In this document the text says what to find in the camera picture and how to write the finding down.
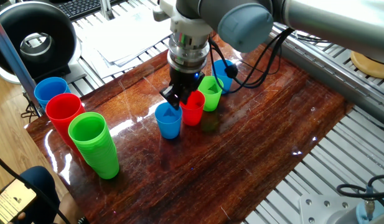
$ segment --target metal bracket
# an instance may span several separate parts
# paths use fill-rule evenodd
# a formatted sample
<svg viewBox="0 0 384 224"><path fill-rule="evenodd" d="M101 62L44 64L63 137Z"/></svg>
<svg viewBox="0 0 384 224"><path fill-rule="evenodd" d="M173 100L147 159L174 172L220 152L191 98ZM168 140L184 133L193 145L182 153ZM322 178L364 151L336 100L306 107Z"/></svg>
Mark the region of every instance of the metal bracket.
<svg viewBox="0 0 384 224"><path fill-rule="evenodd" d="M340 215L345 215L360 202L363 202L360 198L303 195L299 199L301 223L328 224L327 221L333 214L339 212Z"/></svg>
<svg viewBox="0 0 384 224"><path fill-rule="evenodd" d="M100 6L100 13L105 19L112 20L115 18L115 16L113 15L113 11L111 10L110 0L100 0Z"/></svg>

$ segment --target wooden floor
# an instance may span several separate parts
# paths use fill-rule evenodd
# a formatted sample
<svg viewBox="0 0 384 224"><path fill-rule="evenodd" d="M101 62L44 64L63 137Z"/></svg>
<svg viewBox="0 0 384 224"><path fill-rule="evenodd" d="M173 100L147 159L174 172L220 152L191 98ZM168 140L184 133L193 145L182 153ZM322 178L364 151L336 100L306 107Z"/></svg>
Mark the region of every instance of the wooden floor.
<svg viewBox="0 0 384 224"><path fill-rule="evenodd" d="M33 166L48 168L54 176L59 197L62 198L67 189L24 129L29 123L28 118L21 118L26 107L27 100L22 95L21 86L8 83L0 77L0 158L18 174ZM0 166L0 189L12 179Z"/></svg>

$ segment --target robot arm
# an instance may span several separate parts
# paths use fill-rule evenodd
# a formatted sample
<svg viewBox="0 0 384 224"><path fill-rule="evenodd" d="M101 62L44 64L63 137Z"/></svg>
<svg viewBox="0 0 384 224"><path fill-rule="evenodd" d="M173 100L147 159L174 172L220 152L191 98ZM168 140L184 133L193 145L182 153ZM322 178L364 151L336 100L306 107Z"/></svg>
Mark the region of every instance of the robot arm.
<svg viewBox="0 0 384 224"><path fill-rule="evenodd" d="M161 94L174 107L201 82L212 29L237 51L250 52L280 22L384 63L384 0L161 0L160 8L174 33L171 83Z"/></svg>

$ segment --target wooden disc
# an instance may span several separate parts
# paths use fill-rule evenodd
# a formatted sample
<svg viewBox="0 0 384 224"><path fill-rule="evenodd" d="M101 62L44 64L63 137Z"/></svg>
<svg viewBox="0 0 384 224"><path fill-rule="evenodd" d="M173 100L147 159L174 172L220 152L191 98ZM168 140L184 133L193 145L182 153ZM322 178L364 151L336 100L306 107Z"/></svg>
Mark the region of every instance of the wooden disc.
<svg viewBox="0 0 384 224"><path fill-rule="evenodd" d="M375 78L384 78L384 64L356 52L351 53L351 61L362 72Z"/></svg>

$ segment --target keyboard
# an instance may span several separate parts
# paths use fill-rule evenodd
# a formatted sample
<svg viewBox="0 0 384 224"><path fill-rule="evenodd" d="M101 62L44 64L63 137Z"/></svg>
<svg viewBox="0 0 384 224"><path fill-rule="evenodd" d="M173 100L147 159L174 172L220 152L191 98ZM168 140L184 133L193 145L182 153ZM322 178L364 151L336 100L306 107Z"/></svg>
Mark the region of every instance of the keyboard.
<svg viewBox="0 0 384 224"><path fill-rule="evenodd" d="M111 0L110 3L113 6L114 4L118 4L123 1L124 0ZM71 21L85 17L100 10L99 0L72 0L55 5L62 10Z"/></svg>

